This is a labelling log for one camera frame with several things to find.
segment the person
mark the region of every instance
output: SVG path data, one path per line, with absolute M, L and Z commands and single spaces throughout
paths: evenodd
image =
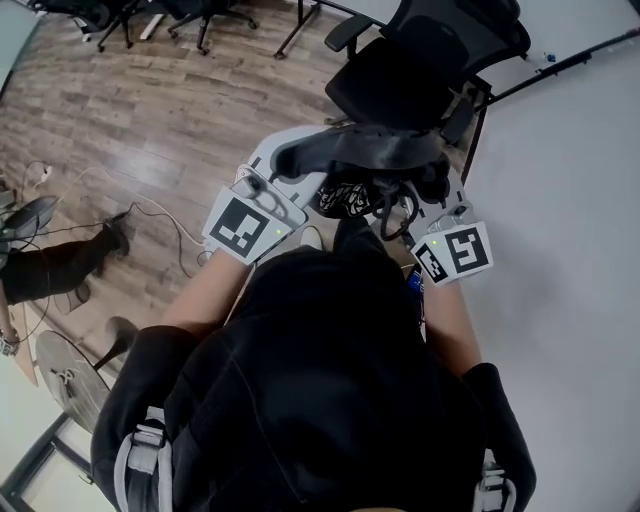
M 111 253 L 126 256 L 129 241 L 122 231 L 126 213 L 104 222 L 91 240 L 69 242 L 36 251 L 10 251 L 0 268 L 8 305 L 75 290 L 92 272 L 101 272 Z
M 115 507 L 119 449 L 152 406 L 175 510 L 471 511 L 487 448 L 524 510 L 535 471 L 459 284 L 426 283 L 425 343 L 401 269 L 362 218 L 340 222 L 332 253 L 306 228 L 234 308 L 249 271 L 215 251 L 139 332 L 91 447 Z M 156 510 L 127 478 L 129 510 Z

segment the black shoe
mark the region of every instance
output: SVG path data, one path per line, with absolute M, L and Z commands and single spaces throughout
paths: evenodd
M 130 249 L 129 239 L 124 234 L 120 224 L 128 214 L 129 212 L 122 212 L 104 221 L 104 226 L 111 231 L 116 239 L 118 246 L 114 248 L 114 251 L 120 256 L 127 256 Z

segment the black office chair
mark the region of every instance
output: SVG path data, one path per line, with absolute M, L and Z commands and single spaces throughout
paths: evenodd
M 83 34 L 107 30 L 98 42 L 98 51 L 104 51 L 104 42 L 122 25 L 127 49 L 133 46 L 129 37 L 129 19 L 144 7 L 141 0 L 31 0 L 29 8 L 35 11 L 68 14 L 76 20 Z
M 207 48 L 203 48 L 202 45 L 204 43 L 204 36 L 207 33 L 209 21 L 211 21 L 211 18 L 213 18 L 214 16 L 227 16 L 228 18 L 237 18 L 248 22 L 249 27 L 252 30 L 256 30 L 258 28 L 258 24 L 251 16 L 230 10 L 230 8 L 236 4 L 236 1 L 237 0 L 199 0 L 195 6 L 189 9 L 189 14 L 187 14 L 184 18 L 182 18 L 174 25 L 171 25 L 167 30 L 169 31 L 169 34 L 171 34 L 171 38 L 175 39 L 176 37 L 178 37 L 178 33 L 176 32 L 177 29 L 186 25 L 187 23 L 191 23 L 193 20 L 202 18 L 200 20 L 200 33 L 198 34 L 197 48 L 201 55 L 207 55 L 209 53 L 209 50 Z M 188 9 L 185 3 L 176 2 L 176 0 L 162 1 L 162 4 L 165 7 L 168 7 L 168 4 L 172 3 L 174 4 L 174 11 L 176 9 L 182 11 Z M 171 14 L 174 18 L 178 18 L 173 12 L 171 12 Z
M 347 118 L 397 130 L 441 128 L 449 144 L 463 136 L 474 115 L 461 99 L 443 119 L 456 93 L 481 70 L 531 46 L 517 21 L 515 0 L 403 0 L 378 38 L 356 52 L 357 38 L 372 25 L 363 15 L 338 25 L 326 45 L 347 48 L 349 62 L 326 92 Z

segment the chair armrest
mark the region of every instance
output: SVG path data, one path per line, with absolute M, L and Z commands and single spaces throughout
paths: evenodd
M 357 14 L 334 28 L 324 40 L 324 44 L 334 52 L 340 52 L 350 43 L 355 42 L 358 36 L 371 27 L 371 25 L 373 25 L 371 18 L 364 14 Z

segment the wooden floor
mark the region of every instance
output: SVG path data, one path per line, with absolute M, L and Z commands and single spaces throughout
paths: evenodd
M 340 114 L 324 88 L 346 55 L 333 53 L 323 40 L 341 18 L 322 13 L 296 39 L 289 58 L 275 61 L 273 53 L 295 24 L 294 7 L 256 0 L 238 10 L 252 14 L 260 28 L 252 31 L 240 21 L 214 19 L 207 57 L 195 51 L 197 23 L 172 40 L 165 20 L 152 41 L 138 41 L 130 50 L 116 32 L 100 54 L 95 42 L 81 42 L 67 17 L 50 15 L 43 21 L 0 103 L 4 179 L 20 188 L 26 166 L 42 160 L 53 166 L 53 175 L 34 189 L 42 166 L 32 165 L 26 199 L 61 196 L 90 167 L 106 169 L 121 185 L 97 170 L 87 173 L 65 196 L 49 229 L 100 221 L 132 201 L 159 212 L 139 200 L 137 192 L 161 203 L 201 239 L 218 191 L 232 182 L 237 166 L 260 140 Z M 133 36 L 149 20 L 137 18 Z M 365 42 L 375 36 L 372 32 Z M 469 140 L 449 151 L 460 169 Z M 110 259 L 102 278 L 89 278 L 90 302 L 66 317 L 53 302 L 49 307 L 50 321 L 95 355 L 108 348 L 102 337 L 107 318 L 122 315 L 141 327 L 150 325 L 188 280 L 178 265 L 178 237 L 168 219 L 134 210 L 127 224 L 131 254 Z M 333 223 L 321 224 L 330 237 Z M 37 243 L 87 239 L 97 229 L 61 232 Z M 190 274 L 199 268 L 201 250 L 183 241 Z

